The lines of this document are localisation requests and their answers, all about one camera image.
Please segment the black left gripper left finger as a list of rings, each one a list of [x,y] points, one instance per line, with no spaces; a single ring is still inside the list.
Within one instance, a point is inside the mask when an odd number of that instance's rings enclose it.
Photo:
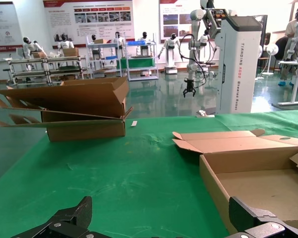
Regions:
[[[92,198],[85,196],[77,206],[58,210],[47,222],[15,235],[15,238],[105,238],[88,229]]]

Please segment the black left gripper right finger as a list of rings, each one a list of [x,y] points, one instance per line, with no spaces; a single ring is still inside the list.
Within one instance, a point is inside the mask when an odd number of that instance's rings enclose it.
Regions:
[[[283,196],[268,202],[251,200],[253,208],[237,197],[223,200],[223,222],[230,238],[298,238],[298,198]]]

